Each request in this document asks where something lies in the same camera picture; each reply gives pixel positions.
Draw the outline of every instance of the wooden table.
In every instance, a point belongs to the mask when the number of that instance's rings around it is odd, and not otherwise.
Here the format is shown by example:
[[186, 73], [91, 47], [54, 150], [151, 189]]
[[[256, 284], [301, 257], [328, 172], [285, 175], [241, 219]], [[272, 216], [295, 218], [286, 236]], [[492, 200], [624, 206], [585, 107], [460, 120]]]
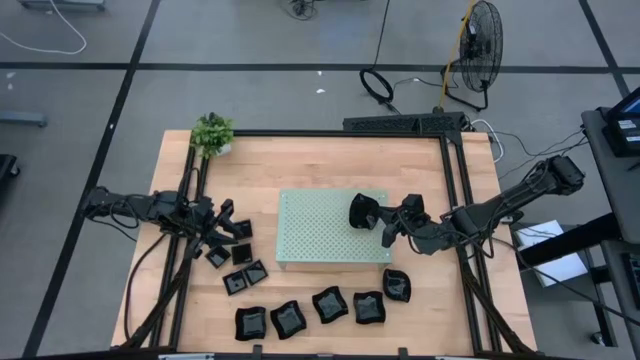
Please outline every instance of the wooden table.
[[[165, 132], [151, 190], [177, 188], [188, 139], [188, 131]], [[465, 133], [463, 139], [474, 199], [482, 202], [499, 192], [489, 142], [486, 134], [480, 133]], [[454, 175], [458, 178], [455, 153], [450, 151], [450, 154]], [[413, 355], [472, 354], [459, 266], [453, 249], [433, 256], [416, 255], [406, 240], [399, 238], [394, 244], [390, 268], [410, 276], [411, 302], [385, 299], [386, 323], [372, 325], [356, 324], [352, 298], [354, 292], [381, 290], [380, 271], [282, 271], [275, 261], [281, 188], [380, 188], [389, 192], [389, 204], [399, 204], [408, 193], [420, 193], [427, 213], [437, 218], [447, 212], [449, 201], [438, 140], [237, 137], [230, 154], [211, 160], [208, 173], [205, 194], [213, 197], [215, 210], [224, 199], [230, 198], [235, 203], [234, 219], [251, 219], [254, 260], [262, 260], [269, 277], [229, 297], [222, 277], [239, 266], [229, 262], [216, 270], [206, 259], [194, 261], [179, 351], [247, 353], [253, 344], [260, 343], [265, 353], [393, 355], [399, 347], [407, 347]], [[459, 181], [456, 183], [458, 198], [462, 198]], [[192, 184], [191, 194], [195, 191], [195, 181]], [[133, 263], [158, 236], [156, 226], [142, 226]], [[496, 237], [510, 240], [508, 228], [498, 228]], [[131, 331], [144, 320], [157, 300], [168, 243], [165, 240], [152, 252], [136, 274], [132, 286]], [[496, 256], [487, 260], [487, 267], [496, 307], [524, 343], [535, 348], [512, 250], [496, 245]], [[311, 296], [332, 285], [340, 286], [350, 314], [322, 325]], [[264, 340], [234, 339], [237, 308], [264, 306], [272, 310], [293, 299], [298, 300], [304, 312], [306, 330], [281, 341], [267, 317]], [[484, 313], [479, 305], [477, 307], [481, 327], [485, 329]], [[173, 305], [168, 309], [161, 344], [168, 343]], [[124, 341], [122, 324], [121, 308], [113, 344]], [[484, 348], [488, 349], [488, 336], [484, 335]]]

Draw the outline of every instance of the white cable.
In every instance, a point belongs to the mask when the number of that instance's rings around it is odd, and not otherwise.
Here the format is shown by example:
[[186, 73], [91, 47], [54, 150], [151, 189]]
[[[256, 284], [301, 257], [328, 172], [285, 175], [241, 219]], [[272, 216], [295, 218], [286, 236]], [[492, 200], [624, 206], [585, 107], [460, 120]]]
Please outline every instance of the white cable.
[[60, 19], [62, 19], [62, 21], [64, 21], [65, 24], [67, 24], [71, 28], [71, 30], [73, 30], [73, 32], [75, 32], [78, 35], [78, 37], [80, 37], [80, 39], [82, 40], [82, 47], [79, 50], [76, 50], [76, 51], [62, 51], [62, 50], [38, 49], [38, 48], [33, 48], [33, 47], [30, 47], [30, 46], [22, 45], [22, 44], [20, 44], [20, 43], [18, 43], [16, 41], [14, 41], [10, 37], [8, 37], [7, 35], [5, 35], [1, 31], [0, 31], [0, 36], [2, 36], [3, 38], [7, 39], [7, 41], [12, 43], [13, 45], [15, 45], [17, 47], [20, 47], [20, 48], [23, 48], [25, 50], [31, 50], [31, 51], [43, 52], [43, 53], [49, 53], [49, 54], [62, 54], [62, 55], [77, 55], [77, 54], [83, 52], [84, 49], [87, 47], [87, 40], [84, 38], [84, 36], [82, 36], [82, 34], [80, 34], [80, 32], [78, 30], [76, 30], [76, 28], [73, 27], [73, 25], [71, 25], [71, 23], [69, 23], [67, 21], [67, 19], [64, 18], [64, 16], [62, 16], [62, 14], [60, 13], [60, 10], [58, 10], [58, 7], [53, 2], [53, 0], [49, 0], [49, 2], [51, 3], [51, 6], [53, 7], [53, 10], [55, 10], [56, 13], [58, 14], [58, 16], [60, 16]]
[[493, 136], [494, 139], [496, 139], [496, 143], [498, 143], [498, 147], [500, 148], [500, 156], [498, 156], [497, 159], [493, 160], [493, 163], [495, 164], [498, 161], [502, 160], [502, 157], [504, 156], [504, 147], [502, 146], [502, 142], [500, 141], [500, 139], [498, 139], [498, 135], [496, 135], [495, 131], [493, 131], [493, 127], [491, 127], [491, 125], [489, 125], [489, 123], [486, 120], [476, 119], [471, 122], [471, 125], [478, 122], [485, 124], [489, 128], [489, 131], [491, 131], [491, 135]]

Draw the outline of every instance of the potted plant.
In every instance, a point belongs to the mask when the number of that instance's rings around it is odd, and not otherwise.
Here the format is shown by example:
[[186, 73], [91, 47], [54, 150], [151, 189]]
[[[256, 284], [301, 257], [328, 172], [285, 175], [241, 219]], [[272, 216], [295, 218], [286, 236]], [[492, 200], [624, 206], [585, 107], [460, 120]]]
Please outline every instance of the potted plant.
[[191, 130], [191, 146], [196, 150], [202, 150], [202, 157], [205, 159], [230, 152], [233, 140], [232, 122], [232, 119], [223, 118], [213, 112], [200, 116], [196, 126]]

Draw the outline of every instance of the wheel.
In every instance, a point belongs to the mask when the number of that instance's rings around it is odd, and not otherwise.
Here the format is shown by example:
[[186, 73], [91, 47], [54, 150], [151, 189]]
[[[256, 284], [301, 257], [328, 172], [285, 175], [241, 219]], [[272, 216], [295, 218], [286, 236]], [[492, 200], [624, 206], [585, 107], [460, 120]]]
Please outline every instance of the wheel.
[[11, 177], [17, 177], [18, 175], [20, 175], [20, 168], [18, 167], [18, 165], [13, 164], [9, 175], [11, 175]]
[[589, 339], [591, 340], [592, 343], [596, 344], [596, 345], [604, 345], [604, 341], [602, 340], [602, 333], [601, 332], [597, 332], [597, 333], [593, 333], [591, 334], [591, 336], [589, 336]]

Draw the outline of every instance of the green pegboard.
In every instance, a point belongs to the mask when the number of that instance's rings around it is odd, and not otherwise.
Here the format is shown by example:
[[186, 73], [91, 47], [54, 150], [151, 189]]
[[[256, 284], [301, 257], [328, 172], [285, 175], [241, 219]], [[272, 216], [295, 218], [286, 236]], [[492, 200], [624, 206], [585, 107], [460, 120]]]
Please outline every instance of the green pegboard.
[[281, 190], [276, 260], [390, 264], [391, 249], [382, 247], [382, 221], [373, 230], [349, 225], [349, 206], [359, 192], [387, 204], [387, 192], [379, 189]]

